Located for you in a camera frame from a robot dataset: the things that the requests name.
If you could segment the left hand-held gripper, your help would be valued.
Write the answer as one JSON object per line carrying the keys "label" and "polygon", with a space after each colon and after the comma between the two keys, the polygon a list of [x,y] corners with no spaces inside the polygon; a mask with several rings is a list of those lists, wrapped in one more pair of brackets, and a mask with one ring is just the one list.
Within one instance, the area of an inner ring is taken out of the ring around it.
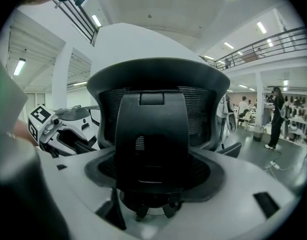
{"label": "left hand-held gripper", "polygon": [[53,158],[77,155],[76,150],[69,146],[77,141],[87,145],[96,141],[95,132],[90,126],[62,126],[63,122],[56,113],[42,104],[28,115],[27,124],[35,142]]}

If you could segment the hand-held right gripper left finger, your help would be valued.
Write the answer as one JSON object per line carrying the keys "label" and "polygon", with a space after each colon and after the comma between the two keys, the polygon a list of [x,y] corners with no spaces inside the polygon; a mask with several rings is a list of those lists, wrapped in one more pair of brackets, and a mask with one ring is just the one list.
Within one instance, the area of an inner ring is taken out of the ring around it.
{"label": "hand-held right gripper left finger", "polygon": [[112,189],[99,187],[85,174],[94,154],[52,158],[38,151],[48,190],[65,219],[70,237],[118,237],[119,230],[96,214],[111,200]]}

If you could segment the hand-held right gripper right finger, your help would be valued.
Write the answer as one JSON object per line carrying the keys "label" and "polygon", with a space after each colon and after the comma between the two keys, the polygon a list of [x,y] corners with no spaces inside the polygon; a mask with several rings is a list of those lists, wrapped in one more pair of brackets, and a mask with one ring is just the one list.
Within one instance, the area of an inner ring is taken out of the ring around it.
{"label": "hand-held right gripper right finger", "polygon": [[[203,203],[184,203],[171,220],[155,217],[127,223],[136,239],[267,239],[291,214],[296,198],[260,167],[207,150],[196,155],[218,163],[225,171],[221,190]],[[268,193],[279,210],[266,218],[254,195]]]}

